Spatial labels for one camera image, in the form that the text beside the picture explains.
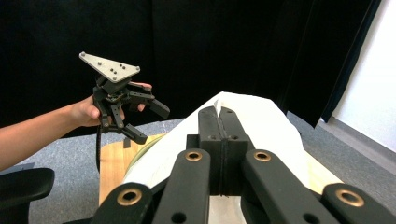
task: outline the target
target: white sheet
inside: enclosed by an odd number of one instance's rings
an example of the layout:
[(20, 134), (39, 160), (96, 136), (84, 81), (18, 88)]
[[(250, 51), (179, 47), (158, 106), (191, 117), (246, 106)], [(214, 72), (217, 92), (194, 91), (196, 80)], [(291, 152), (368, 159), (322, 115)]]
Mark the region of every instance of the white sheet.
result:
[[(218, 99), (236, 113), (257, 149), (274, 152), (303, 184), (309, 185), (300, 134), (282, 111), (271, 100), (230, 92), (220, 92), (184, 119), (131, 167), (123, 183), (136, 182), (152, 188), (168, 177), (177, 154), (186, 149), (186, 135), (198, 133), (198, 111), (213, 106)], [(209, 223), (245, 223), (239, 197), (210, 197)]]

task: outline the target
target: black backdrop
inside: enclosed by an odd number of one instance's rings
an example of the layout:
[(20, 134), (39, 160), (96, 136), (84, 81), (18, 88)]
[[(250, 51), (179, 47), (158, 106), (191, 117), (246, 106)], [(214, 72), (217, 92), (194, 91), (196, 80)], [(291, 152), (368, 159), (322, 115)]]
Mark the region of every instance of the black backdrop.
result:
[[(82, 51), (139, 65), (133, 81), (154, 86), (169, 119), (232, 91), (272, 99), (315, 126), (342, 94), (336, 87), (347, 80), (378, 4), (0, 0), (0, 127), (92, 94), (95, 72), (79, 59)], [(145, 111), (126, 121), (159, 119)]]

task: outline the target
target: metal mounting plate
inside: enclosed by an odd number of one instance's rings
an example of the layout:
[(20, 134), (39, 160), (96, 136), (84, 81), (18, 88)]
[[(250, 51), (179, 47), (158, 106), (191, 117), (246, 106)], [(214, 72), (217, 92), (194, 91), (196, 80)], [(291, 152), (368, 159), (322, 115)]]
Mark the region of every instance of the metal mounting plate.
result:
[(118, 83), (140, 72), (139, 66), (111, 61), (85, 52), (81, 52), (79, 58), (113, 83)]

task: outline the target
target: black cable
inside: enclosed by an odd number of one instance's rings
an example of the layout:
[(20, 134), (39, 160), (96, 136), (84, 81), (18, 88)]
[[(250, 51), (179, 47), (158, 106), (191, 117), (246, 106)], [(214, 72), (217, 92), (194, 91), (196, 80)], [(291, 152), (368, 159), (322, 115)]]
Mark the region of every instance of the black cable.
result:
[(96, 168), (100, 173), (100, 147), (101, 147), (101, 140), (102, 140), (102, 128), (99, 125), (96, 131)]

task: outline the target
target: wooden surface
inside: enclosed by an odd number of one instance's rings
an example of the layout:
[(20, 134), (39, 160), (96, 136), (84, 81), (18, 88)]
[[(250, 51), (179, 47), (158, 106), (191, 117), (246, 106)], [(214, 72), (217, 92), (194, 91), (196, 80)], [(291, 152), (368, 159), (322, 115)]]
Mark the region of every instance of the wooden surface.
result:
[[(148, 137), (146, 143), (163, 135), (157, 134)], [(122, 183), (131, 160), (144, 145), (131, 142), (131, 147), (123, 148), (123, 142), (108, 144), (101, 149), (99, 204), (107, 195)]]
[[(162, 134), (149, 136), (147, 143), (161, 135)], [(131, 147), (123, 148), (123, 142), (116, 142), (102, 147), (100, 160), (99, 204), (102, 203), (111, 190), (122, 183), (132, 158), (143, 146), (144, 145), (138, 145), (132, 142)], [(305, 152), (305, 157), (308, 164), (308, 187), (310, 189), (321, 194), (326, 185), (342, 182), (307, 152)]]

